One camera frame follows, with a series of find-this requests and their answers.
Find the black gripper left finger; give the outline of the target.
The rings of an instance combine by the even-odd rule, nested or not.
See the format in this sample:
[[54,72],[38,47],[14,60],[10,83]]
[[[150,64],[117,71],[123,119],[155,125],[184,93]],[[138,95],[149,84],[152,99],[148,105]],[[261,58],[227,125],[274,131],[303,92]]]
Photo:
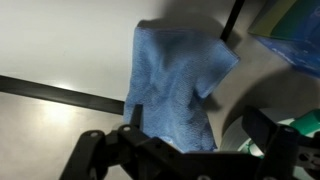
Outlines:
[[59,180],[103,180],[119,165],[133,180],[170,180],[174,173],[163,163],[165,143],[142,132],[143,106],[134,107],[128,124],[105,134],[84,132],[78,139]]

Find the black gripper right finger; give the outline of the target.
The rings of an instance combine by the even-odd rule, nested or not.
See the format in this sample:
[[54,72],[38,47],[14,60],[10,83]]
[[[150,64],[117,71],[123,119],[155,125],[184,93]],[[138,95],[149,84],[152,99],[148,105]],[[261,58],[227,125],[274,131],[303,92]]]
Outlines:
[[256,180],[296,180],[296,167],[302,167],[314,180],[320,180],[319,132],[307,137],[292,126],[276,124],[251,106],[244,110],[242,128],[264,153]]

